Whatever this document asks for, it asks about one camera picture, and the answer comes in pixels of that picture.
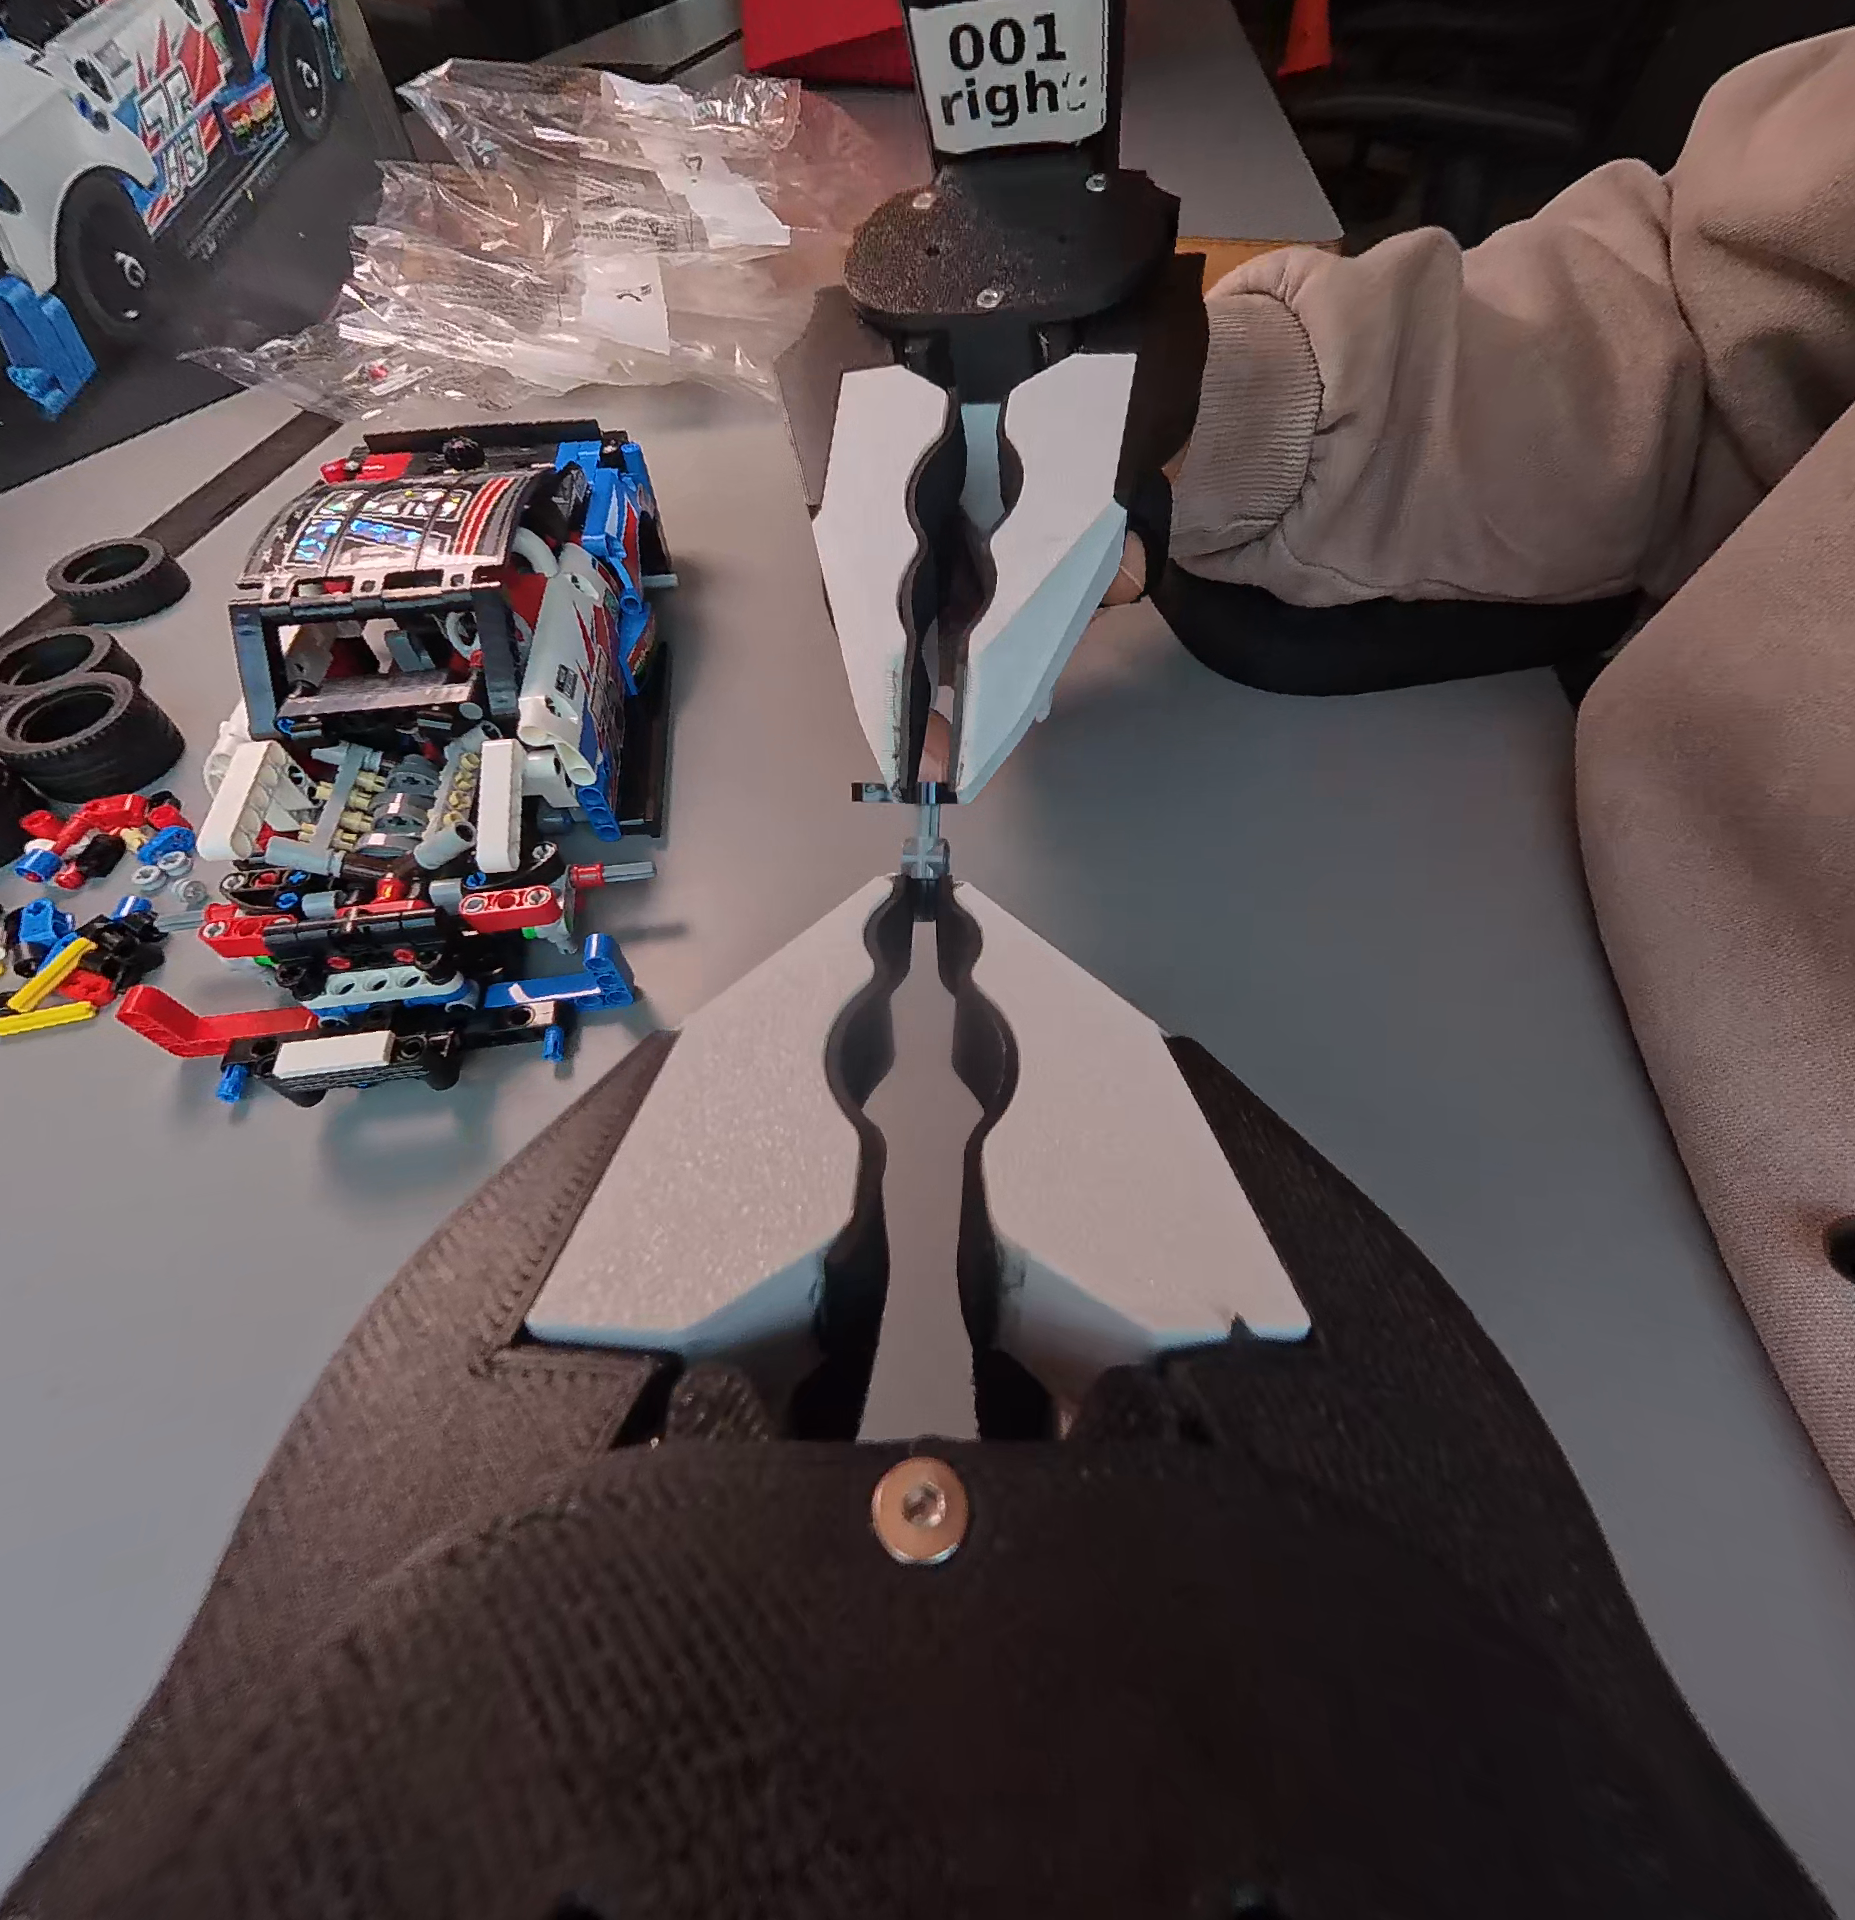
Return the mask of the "toy brick race car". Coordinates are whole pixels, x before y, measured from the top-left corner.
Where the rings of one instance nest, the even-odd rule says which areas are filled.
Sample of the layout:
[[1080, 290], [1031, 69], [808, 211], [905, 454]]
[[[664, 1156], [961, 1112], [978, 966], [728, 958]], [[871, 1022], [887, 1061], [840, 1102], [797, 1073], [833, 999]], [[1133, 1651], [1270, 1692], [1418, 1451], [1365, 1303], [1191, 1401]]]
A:
[[151, 985], [126, 1028], [218, 1068], [216, 1096], [315, 1108], [450, 1090], [471, 1057], [559, 1066], [635, 984], [582, 897], [651, 863], [678, 579], [651, 468], [595, 420], [376, 434], [290, 501], [230, 601], [243, 707], [216, 742], [195, 929], [275, 996], [205, 1017]]

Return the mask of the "pile of clear plastic bags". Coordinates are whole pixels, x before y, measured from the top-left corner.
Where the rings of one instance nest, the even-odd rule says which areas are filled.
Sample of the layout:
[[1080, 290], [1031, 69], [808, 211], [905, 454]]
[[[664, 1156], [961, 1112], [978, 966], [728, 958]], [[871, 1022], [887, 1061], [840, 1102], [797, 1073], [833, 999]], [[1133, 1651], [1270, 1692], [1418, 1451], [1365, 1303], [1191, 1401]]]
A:
[[446, 158], [383, 161], [327, 311], [211, 324], [186, 359], [334, 420], [675, 382], [776, 400], [892, 185], [874, 139], [797, 83], [450, 59], [401, 103]]

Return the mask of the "red plastic object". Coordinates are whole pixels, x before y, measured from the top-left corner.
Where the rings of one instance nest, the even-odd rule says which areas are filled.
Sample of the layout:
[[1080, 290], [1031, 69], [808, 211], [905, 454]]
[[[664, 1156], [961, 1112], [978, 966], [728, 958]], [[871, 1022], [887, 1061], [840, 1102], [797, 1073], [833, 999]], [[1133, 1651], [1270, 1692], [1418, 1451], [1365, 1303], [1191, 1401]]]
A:
[[743, 3], [751, 73], [811, 84], [908, 87], [899, 3]]

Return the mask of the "grey desk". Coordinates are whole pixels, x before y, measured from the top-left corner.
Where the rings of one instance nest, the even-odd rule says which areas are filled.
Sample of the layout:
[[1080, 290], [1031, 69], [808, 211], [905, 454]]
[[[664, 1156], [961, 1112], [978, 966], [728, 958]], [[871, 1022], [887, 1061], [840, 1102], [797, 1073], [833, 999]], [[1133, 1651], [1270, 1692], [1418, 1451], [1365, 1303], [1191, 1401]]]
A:
[[[0, 1043], [0, 1893], [123, 1734], [270, 1450], [383, 1285], [648, 1023], [900, 842], [779, 410], [606, 392], [682, 563], [643, 1004], [566, 1069], [224, 1108], [112, 1018]], [[957, 876], [1197, 1038], [1457, 1289], [1582, 1479], [1710, 1738], [1855, 1917], [1855, 1533], [1721, 1270], [1589, 927], [1547, 674], [1347, 700], [1109, 616], [950, 828]]]

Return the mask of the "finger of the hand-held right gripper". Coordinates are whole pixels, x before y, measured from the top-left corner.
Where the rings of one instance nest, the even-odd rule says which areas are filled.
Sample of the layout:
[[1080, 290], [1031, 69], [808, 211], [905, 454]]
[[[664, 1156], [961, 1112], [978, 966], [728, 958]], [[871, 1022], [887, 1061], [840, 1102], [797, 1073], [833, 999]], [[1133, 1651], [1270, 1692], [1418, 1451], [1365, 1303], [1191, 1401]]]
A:
[[1019, 496], [987, 538], [991, 594], [964, 657], [955, 793], [972, 803], [1052, 706], [1127, 541], [1115, 499], [1135, 353], [1080, 352], [1012, 389]]
[[849, 689], [892, 792], [918, 784], [957, 515], [950, 392], [900, 366], [846, 371], [815, 539]]

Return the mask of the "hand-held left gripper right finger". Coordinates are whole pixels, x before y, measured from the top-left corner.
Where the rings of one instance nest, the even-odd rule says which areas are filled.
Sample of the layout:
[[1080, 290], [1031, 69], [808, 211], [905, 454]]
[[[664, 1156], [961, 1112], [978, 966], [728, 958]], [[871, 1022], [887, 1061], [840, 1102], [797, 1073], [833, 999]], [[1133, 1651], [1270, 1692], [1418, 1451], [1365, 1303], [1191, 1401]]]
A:
[[936, 930], [955, 1073], [981, 1105], [959, 1237], [981, 1437], [1048, 1437], [1119, 1366], [1310, 1338], [1154, 1022], [977, 886], [943, 884]]

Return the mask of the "person's torso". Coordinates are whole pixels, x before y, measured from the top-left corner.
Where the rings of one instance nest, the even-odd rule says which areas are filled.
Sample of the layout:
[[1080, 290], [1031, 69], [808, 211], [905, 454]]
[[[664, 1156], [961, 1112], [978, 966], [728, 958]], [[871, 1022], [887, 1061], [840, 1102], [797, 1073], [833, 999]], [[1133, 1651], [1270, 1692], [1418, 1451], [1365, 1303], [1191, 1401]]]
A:
[[1602, 942], [1855, 1523], [1855, 403], [1579, 709]]

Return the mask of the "toy car set box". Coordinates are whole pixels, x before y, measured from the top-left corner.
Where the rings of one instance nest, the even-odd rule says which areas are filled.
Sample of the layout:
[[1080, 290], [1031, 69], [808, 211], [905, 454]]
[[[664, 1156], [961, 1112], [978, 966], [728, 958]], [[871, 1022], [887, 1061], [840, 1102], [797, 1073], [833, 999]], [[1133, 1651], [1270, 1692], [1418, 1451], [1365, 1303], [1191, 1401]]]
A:
[[390, 158], [360, 5], [0, 3], [0, 493], [323, 319]]

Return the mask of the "pile of mixed brick pieces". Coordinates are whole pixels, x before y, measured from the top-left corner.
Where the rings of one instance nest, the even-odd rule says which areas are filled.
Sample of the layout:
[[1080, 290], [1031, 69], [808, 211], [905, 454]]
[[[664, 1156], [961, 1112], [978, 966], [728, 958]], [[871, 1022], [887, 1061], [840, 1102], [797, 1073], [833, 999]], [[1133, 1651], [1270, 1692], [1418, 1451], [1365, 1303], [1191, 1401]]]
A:
[[0, 1038], [94, 1022], [166, 961], [171, 938], [203, 924], [195, 823], [168, 790], [114, 793], [22, 816], [0, 901]]

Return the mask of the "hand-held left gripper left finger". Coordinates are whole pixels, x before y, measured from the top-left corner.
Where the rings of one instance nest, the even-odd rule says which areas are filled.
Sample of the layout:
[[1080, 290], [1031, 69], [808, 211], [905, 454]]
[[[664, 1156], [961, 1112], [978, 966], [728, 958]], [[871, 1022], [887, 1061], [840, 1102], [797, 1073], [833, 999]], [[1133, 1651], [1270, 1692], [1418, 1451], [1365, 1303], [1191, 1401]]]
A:
[[889, 1287], [908, 883], [878, 878], [682, 1023], [525, 1314], [546, 1345], [733, 1363], [797, 1437], [853, 1438]]

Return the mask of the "person's right forearm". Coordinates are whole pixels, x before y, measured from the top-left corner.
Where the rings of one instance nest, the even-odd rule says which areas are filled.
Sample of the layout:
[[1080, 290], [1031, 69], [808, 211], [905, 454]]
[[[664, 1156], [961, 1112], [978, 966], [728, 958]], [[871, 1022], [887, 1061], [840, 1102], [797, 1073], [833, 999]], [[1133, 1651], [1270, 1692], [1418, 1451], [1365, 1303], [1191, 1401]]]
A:
[[1171, 554], [1302, 609], [1677, 590], [1855, 403], [1855, 30], [1464, 250], [1261, 254], [1208, 295]]

